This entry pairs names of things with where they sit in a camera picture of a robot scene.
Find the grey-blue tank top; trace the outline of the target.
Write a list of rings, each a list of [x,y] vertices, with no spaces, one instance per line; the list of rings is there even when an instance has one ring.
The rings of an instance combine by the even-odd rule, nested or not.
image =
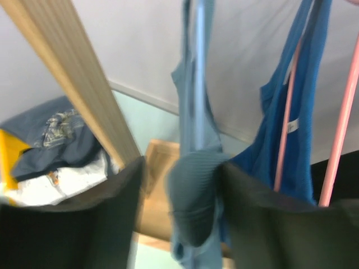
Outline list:
[[[181,60],[172,72],[177,89],[180,157],[167,178],[172,215],[172,254],[184,268],[221,268],[220,218],[215,170],[229,156],[223,152],[214,122],[205,78],[205,144],[195,148],[196,3],[182,4]],[[205,71],[214,14],[214,1],[205,6]]]

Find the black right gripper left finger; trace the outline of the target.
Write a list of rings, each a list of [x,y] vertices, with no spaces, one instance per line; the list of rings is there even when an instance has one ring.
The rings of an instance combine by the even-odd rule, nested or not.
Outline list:
[[[145,159],[58,205],[1,204],[2,268],[126,268]]]

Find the light blue wire hanger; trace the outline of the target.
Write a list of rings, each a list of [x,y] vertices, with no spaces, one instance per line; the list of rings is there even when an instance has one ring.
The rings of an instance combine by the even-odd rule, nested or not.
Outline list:
[[[205,6],[196,3],[195,148],[205,144]]]

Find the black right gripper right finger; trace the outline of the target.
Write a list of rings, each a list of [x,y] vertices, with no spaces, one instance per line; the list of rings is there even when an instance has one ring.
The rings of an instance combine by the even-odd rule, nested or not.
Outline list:
[[[358,200],[318,207],[218,168],[236,268],[357,268]]]

